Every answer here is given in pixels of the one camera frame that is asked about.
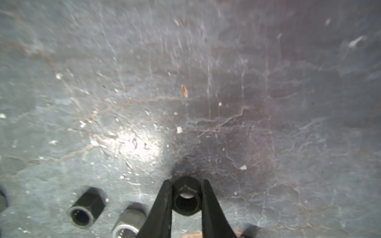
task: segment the gray stone surface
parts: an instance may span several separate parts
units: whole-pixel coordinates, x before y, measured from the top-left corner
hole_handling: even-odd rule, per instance
[[[185,174],[261,238],[381,237],[380,23],[376,0],[1,1],[3,237],[110,237]],[[86,186],[109,202],[81,230]]]

